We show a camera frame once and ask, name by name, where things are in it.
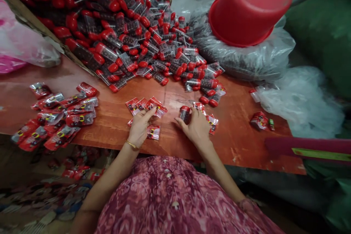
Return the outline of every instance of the table surface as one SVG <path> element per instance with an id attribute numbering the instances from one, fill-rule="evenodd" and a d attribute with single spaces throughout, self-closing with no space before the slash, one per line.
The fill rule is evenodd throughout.
<path id="1" fill-rule="evenodd" d="M 28 65 L 18 71 L 0 76 L 0 133 L 13 134 L 28 119 L 35 118 L 37 112 L 31 110 L 36 99 L 29 89 L 34 82 L 45 82 L 54 93 L 62 92 L 66 97 L 77 93 L 75 87 L 81 82 L 97 88 L 99 106 L 94 123 L 84 127 L 73 143 L 121 149 L 128 137 L 127 122 L 132 115 L 125 105 L 126 101 L 137 97 L 149 99 L 155 96 L 168 109 L 158 124 L 161 126 L 159 140 L 147 139 L 141 152 L 153 155 L 177 156 L 194 161 L 201 157 L 193 144 L 176 125 L 174 118 L 179 115 L 182 105 L 190 106 L 190 101 L 198 101 L 199 91 L 185 93 L 182 83 L 170 78 L 162 87 L 155 80 L 137 77 L 128 82 L 118 93 L 112 93 L 102 81 L 87 73 L 68 58 L 62 58 L 61 65 L 54 68 L 41 68 Z M 206 112 L 213 113 L 219 120 L 215 135 L 210 138 L 222 162 L 236 165 L 280 171 L 294 174 L 306 174 L 302 160 L 291 156 L 273 159 L 264 145 L 264 139 L 275 136 L 291 136 L 286 120 L 267 113 L 275 123 L 275 131 L 257 131 L 249 121 L 255 112 L 261 111 L 259 103 L 254 103 L 248 91 L 252 89 L 248 82 L 241 82 L 221 75 L 218 80 L 223 83 L 227 95 L 221 98 L 219 106 L 205 106 Z"/>

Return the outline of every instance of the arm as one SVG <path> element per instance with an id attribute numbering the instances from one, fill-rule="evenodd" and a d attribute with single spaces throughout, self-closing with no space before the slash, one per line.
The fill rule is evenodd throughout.
<path id="1" fill-rule="evenodd" d="M 240 202 L 241 200 L 245 199 L 245 196 L 240 191 L 227 169 L 224 167 L 213 147 L 212 142 L 210 141 L 208 131 L 210 130 L 211 126 L 200 110 L 196 110 L 193 107 L 191 107 L 191 110 L 192 118 L 189 125 L 186 125 L 180 118 L 176 118 L 176 121 L 199 151 L 205 162 L 208 175 L 216 180 L 216 182 L 234 202 Z"/>
<path id="2" fill-rule="evenodd" d="M 134 149 L 127 142 L 124 143 L 116 159 L 85 198 L 74 219 L 71 233 L 94 233 L 102 209 L 113 192 L 129 176 L 139 149 L 146 139 L 150 120 L 155 119 L 153 115 L 156 110 L 157 107 L 154 107 L 148 112 L 143 110 L 134 116 L 128 142 L 134 144 L 138 149 Z"/>

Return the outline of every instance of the bangle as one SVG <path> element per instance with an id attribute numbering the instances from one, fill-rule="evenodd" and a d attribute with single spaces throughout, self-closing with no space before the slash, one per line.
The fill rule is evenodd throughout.
<path id="1" fill-rule="evenodd" d="M 136 147 L 134 144 L 128 142 L 128 140 L 125 141 L 127 144 L 130 144 L 135 150 L 139 151 L 140 148 Z"/>

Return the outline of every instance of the pink patterned dress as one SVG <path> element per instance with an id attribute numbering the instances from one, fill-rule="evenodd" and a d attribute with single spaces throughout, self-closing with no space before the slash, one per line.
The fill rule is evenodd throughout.
<path id="1" fill-rule="evenodd" d="M 234 203 L 186 160 L 137 159 L 99 217 L 106 233 L 283 233 L 255 203 Z"/>

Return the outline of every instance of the red bucket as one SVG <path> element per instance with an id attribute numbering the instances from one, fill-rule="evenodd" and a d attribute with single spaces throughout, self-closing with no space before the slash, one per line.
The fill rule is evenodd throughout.
<path id="1" fill-rule="evenodd" d="M 215 0 L 208 14 L 213 34 L 230 46 L 263 42 L 293 0 Z"/>

